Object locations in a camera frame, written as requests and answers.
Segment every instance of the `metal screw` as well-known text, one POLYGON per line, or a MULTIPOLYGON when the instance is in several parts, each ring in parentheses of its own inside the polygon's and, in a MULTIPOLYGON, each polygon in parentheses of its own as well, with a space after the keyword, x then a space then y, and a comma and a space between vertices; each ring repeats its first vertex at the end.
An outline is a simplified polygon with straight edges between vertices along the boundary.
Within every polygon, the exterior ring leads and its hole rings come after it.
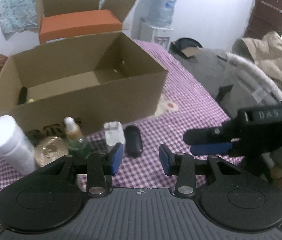
POLYGON ((102 187, 92 187, 89 189, 89 192, 94 195, 100 195, 105 192, 105 189, 102 187))
POLYGON ((189 186, 181 186, 178 188, 178 192, 181 194, 191 194, 193 192, 193 188, 189 186))

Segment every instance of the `crosshair logo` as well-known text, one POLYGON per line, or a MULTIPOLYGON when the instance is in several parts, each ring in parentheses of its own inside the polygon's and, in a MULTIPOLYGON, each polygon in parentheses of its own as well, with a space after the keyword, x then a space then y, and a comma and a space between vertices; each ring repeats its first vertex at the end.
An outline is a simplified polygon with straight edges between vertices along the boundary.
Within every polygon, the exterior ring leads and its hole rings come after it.
POLYGON ((144 193, 146 193, 146 192, 143 191, 143 190, 138 190, 138 191, 137 191, 137 194, 139 194, 139 195, 143 195, 144 193))

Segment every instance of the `purple gingham tablecloth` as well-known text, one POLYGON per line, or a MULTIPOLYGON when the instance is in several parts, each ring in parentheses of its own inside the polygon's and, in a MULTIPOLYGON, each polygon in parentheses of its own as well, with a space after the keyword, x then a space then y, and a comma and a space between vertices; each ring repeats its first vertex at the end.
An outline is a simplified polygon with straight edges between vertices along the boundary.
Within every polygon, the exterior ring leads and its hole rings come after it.
MULTIPOLYGON (((136 122, 141 132, 144 152, 140 158, 122 160, 117 175, 113 177, 113 185, 131 188, 174 187, 176 178, 167 177, 161 167, 158 158, 159 145, 165 143, 172 152, 189 153, 189 146, 182 140, 186 130, 219 126, 228 117, 203 86, 166 50, 154 43, 137 43, 169 71, 163 94, 167 100, 179 106, 179 111, 136 122)), ((92 147, 105 150, 103 132, 90 135, 89 138, 93 141, 92 147)), ((225 159, 235 164, 241 160, 225 159)), ((20 178, 22 175, 0 157, 0 190, 20 178)), ((78 182, 81 188, 85 187, 85 179, 86 176, 80 175, 78 182)), ((198 175, 197 185, 203 183, 204 176, 198 175)))

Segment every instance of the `open cardboard box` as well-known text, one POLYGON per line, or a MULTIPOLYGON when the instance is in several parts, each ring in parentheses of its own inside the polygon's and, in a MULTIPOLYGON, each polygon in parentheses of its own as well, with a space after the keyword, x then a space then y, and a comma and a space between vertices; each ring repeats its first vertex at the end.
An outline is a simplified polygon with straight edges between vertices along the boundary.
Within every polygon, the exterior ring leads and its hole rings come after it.
POLYGON ((136 0, 36 0, 40 43, 122 30, 136 0))
POLYGON ((167 70, 121 32, 41 44, 10 56, 0 74, 0 116, 25 132, 62 133, 73 117, 85 134, 109 121, 153 115, 167 70), (22 87, 32 103, 17 106, 22 87))

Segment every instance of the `white bottle cap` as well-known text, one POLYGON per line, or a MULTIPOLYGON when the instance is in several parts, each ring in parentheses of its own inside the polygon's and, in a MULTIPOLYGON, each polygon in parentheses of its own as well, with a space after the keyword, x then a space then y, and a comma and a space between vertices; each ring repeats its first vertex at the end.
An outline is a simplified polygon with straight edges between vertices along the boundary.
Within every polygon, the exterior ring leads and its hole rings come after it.
POLYGON ((9 153, 23 137, 23 131, 12 116, 0 117, 0 155, 9 153))
POLYGON ((78 130, 78 127, 75 124, 75 121, 72 117, 66 117, 64 119, 64 123, 65 123, 65 129, 67 132, 76 132, 78 130))

